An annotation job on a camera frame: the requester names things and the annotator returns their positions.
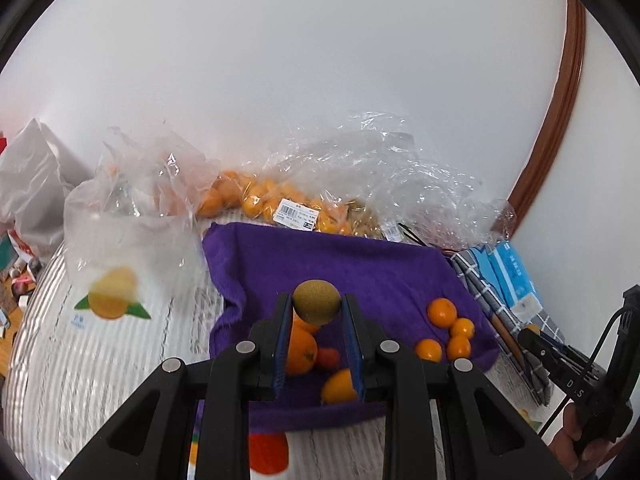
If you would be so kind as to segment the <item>small orange kumquat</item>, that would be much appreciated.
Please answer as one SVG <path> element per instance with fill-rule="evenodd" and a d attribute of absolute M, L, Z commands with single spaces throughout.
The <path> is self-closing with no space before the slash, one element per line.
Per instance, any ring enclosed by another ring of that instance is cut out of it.
<path fill-rule="evenodd" d="M 449 361 L 456 359 L 469 359 L 472 353 L 472 344 L 469 338 L 462 335 L 452 336 L 446 347 L 446 355 Z"/>
<path fill-rule="evenodd" d="M 421 339 L 414 346 L 414 352 L 424 361 L 439 363 L 442 360 L 442 346 L 434 339 Z"/>
<path fill-rule="evenodd" d="M 449 335 L 471 340 L 475 335 L 475 325 L 469 318 L 457 318 L 449 329 Z"/>
<path fill-rule="evenodd" d="M 435 327 L 448 330 L 457 321 L 458 311 L 449 299 L 437 298 L 427 306 L 426 316 Z"/>

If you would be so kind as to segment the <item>oval orange fruit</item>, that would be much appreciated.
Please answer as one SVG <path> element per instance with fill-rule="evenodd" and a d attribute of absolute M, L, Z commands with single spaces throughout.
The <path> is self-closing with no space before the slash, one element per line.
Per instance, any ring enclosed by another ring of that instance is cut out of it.
<path fill-rule="evenodd" d="M 323 404 L 343 404 L 358 400 L 358 393 L 352 385 L 352 374 L 348 368 L 338 370 L 324 384 L 320 393 Z"/>

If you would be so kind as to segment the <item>orange persimmon with stem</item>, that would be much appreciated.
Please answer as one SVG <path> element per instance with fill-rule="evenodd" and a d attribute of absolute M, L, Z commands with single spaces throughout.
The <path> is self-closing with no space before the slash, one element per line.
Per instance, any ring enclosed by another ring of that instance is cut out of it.
<path fill-rule="evenodd" d="M 288 343 L 288 356 L 285 362 L 285 373 L 290 376 L 307 374 L 317 359 L 317 341 L 302 328 L 292 328 Z"/>

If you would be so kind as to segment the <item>small red fruit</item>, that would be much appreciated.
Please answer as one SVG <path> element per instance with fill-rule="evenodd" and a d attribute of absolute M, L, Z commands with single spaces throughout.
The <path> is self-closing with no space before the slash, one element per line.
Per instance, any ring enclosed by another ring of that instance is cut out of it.
<path fill-rule="evenodd" d="M 319 348 L 316 365 L 322 370 L 339 370 L 341 368 L 340 352 L 334 348 Z"/>

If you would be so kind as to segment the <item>large orange mandarin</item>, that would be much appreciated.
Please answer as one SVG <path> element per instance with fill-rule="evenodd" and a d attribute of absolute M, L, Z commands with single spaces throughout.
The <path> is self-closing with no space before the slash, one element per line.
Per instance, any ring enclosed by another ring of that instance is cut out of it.
<path fill-rule="evenodd" d="M 320 326 L 305 322 L 297 313 L 294 313 L 293 316 L 293 326 L 300 330 L 304 330 L 306 333 L 311 335 L 314 335 L 321 330 Z"/>

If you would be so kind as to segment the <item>olive green round fruit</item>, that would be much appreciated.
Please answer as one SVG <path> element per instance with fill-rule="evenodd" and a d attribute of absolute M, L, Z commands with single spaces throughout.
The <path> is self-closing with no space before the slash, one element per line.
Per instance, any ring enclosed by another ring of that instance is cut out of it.
<path fill-rule="evenodd" d="M 308 280 L 294 289 L 293 306 L 305 322 L 322 326 L 331 322 L 341 310 L 341 295 L 334 285 L 323 280 Z"/>

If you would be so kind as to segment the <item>grey checked folded cloth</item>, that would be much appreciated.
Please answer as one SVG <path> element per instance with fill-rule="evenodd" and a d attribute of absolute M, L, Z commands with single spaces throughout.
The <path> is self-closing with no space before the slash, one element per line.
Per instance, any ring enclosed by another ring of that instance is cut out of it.
<path fill-rule="evenodd" d="M 549 375 L 537 358 L 522 350 L 518 344 L 518 333 L 526 325 L 534 324 L 541 333 L 564 344 L 562 330 L 545 310 L 536 313 L 529 322 L 520 321 L 502 298 L 490 263 L 477 250 L 454 252 L 449 261 L 462 284 L 480 305 L 496 333 L 502 353 L 509 359 L 534 401 L 538 405 L 548 405 L 553 392 Z"/>

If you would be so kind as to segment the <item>blue tissue pack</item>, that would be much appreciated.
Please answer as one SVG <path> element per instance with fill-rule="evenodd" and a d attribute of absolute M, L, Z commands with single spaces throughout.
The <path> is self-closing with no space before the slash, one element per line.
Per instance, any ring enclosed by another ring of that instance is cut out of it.
<path fill-rule="evenodd" d="M 518 252 L 509 242 L 500 242 L 488 259 L 506 306 L 521 323 L 532 322 L 542 304 Z"/>

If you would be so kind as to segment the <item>wooden side table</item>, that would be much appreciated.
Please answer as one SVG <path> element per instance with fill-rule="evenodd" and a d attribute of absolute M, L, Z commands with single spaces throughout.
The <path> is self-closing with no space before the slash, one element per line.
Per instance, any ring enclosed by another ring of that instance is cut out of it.
<path fill-rule="evenodd" d="M 5 280 L 1 285 L 1 376 L 7 378 L 11 354 L 21 327 L 30 296 L 36 283 L 21 276 L 16 283 Z"/>

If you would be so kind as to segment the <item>white plastic bag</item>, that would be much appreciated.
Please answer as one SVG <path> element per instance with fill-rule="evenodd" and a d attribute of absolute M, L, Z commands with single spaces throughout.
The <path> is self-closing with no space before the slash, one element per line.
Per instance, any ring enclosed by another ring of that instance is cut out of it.
<path fill-rule="evenodd" d="M 94 176 L 64 204 L 68 276 L 87 287 L 126 266 L 138 283 L 198 268 L 196 212 L 220 163 L 166 128 L 138 141 L 111 127 Z"/>

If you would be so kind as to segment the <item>clear bag of oranges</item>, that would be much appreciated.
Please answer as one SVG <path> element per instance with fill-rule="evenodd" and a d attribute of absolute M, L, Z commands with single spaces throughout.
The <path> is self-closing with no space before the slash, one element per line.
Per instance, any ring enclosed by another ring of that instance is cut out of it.
<path fill-rule="evenodd" d="M 198 207 L 198 220 L 239 214 L 270 226 L 382 240 L 381 222 L 357 197 L 314 191 L 292 177 L 221 171 Z"/>

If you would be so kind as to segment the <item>crumpled clear plastic bag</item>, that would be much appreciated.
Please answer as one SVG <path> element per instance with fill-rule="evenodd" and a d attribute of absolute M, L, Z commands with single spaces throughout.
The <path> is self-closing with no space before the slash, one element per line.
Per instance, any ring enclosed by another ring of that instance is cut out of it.
<path fill-rule="evenodd" d="M 507 240 L 516 215 L 479 180 L 433 162 L 406 122 L 367 112 L 340 126 L 304 125 L 262 173 L 318 198 L 362 237 L 412 240 L 450 252 Z"/>

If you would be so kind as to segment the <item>brown wooden door frame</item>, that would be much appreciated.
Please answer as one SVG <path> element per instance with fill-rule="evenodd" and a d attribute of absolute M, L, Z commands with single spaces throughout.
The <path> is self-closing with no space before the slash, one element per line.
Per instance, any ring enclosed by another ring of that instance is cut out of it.
<path fill-rule="evenodd" d="M 565 32 L 548 110 L 538 136 L 508 202 L 515 214 L 516 231 L 535 203 L 558 156 L 576 103 L 586 50 L 586 9 L 579 0 L 566 0 Z"/>

